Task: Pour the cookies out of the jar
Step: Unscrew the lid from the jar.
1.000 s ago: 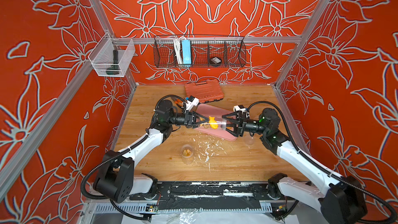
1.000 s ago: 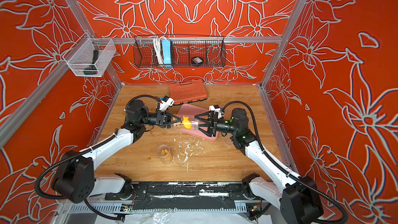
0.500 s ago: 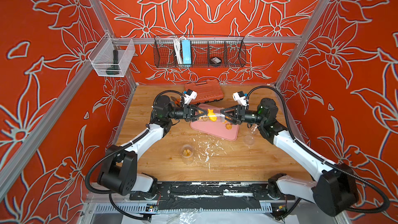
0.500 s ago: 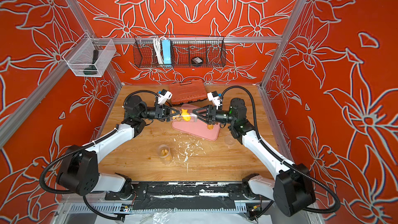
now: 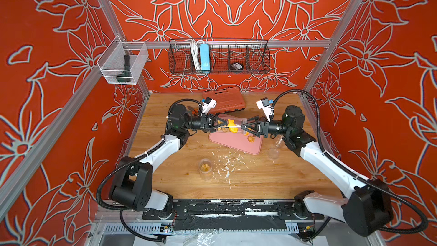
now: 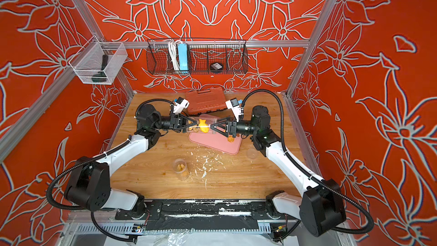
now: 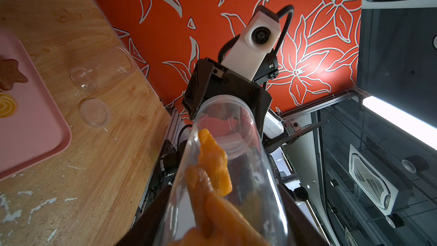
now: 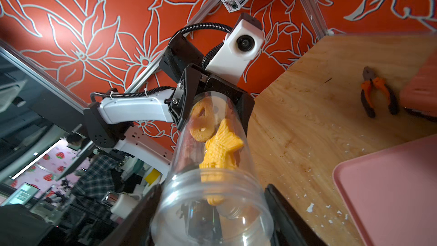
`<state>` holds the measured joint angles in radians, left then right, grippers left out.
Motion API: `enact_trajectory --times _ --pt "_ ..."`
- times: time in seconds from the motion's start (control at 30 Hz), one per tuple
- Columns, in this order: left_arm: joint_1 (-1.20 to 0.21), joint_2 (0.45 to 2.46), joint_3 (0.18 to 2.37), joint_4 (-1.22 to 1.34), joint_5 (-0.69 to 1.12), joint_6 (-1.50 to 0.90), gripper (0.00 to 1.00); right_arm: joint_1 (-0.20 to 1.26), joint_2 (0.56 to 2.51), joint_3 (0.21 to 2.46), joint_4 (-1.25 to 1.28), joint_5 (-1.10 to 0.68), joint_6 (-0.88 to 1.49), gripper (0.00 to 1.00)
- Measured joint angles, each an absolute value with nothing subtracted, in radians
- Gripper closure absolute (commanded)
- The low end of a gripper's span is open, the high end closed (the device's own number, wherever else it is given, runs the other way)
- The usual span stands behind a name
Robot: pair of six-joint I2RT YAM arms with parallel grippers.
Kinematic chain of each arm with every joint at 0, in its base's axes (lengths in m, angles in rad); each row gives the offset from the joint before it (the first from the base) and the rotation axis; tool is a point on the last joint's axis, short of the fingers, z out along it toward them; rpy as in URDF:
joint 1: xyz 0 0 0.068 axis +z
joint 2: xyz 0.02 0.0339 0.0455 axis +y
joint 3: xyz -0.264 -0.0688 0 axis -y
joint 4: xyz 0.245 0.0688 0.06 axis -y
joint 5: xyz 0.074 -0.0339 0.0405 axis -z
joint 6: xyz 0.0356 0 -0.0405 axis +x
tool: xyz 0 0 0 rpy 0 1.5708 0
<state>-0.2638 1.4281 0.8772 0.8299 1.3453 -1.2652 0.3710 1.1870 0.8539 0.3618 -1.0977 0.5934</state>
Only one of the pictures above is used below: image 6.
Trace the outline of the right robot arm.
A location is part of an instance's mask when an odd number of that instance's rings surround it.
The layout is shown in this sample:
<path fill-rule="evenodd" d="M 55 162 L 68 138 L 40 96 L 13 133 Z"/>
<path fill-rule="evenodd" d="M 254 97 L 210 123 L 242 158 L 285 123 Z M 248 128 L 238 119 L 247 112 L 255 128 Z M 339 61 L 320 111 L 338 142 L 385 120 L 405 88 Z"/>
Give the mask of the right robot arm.
<path fill-rule="evenodd" d="M 225 137 L 235 137 L 238 134 L 249 136 L 255 149 L 279 167 L 300 196 L 277 193 L 272 200 L 274 209 L 299 219 L 313 236 L 319 237 L 331 230 L 353 235 L 366 234 L 373 230 L 374 220 L 362 205 L 342 194 L 333 179 L 325 180 L 310 170 L 285 146 L 284 140 L 271 129 L 266 107 L 254 107 L 250 120 L 243 120 L 242 117 L 235 120 L 223 118 L 210 128 Z M 345 203 L 357 208 L 365 216 L 367 222 L 364 227 L 341 227 L 347 219 Z"/>

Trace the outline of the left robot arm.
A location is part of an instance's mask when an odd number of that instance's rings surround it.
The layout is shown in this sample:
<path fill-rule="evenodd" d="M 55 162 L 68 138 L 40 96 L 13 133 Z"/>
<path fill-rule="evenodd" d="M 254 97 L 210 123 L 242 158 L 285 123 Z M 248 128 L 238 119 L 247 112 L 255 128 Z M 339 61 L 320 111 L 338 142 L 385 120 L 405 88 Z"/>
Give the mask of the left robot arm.
<path fill-rule="evenodd" d="M 144 197 L 137 192 L 114 189 L 111 176 L 136 156 L 153 148 L 161 131 L 187 132 L 198 121 L 182 112 L 177 103 L 170 104 L 170 114 L 162 116 L 151 101 L 135 112 L 137 131 L 122 144 L 94 157 L 81 157 L 73 167 L 59 174 L 48 186 L 48 203 L 60 210 L 124 210 L 137 216 L 145 212 Z"/>

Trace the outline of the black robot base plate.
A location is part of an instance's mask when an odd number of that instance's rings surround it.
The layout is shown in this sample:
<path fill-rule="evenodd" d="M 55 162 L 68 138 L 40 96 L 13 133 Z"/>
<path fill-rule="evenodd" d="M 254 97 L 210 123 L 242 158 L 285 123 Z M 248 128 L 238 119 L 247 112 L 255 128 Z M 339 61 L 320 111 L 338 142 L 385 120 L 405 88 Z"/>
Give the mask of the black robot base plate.
<path fill-rule="evenodd" d="M 135 218 L 118 209 L 115 220 L 143 223 L 145 231 L 212 231 L 271 233 L 296 219 L 273 210 L 265 199 L 148 199 Z"/>

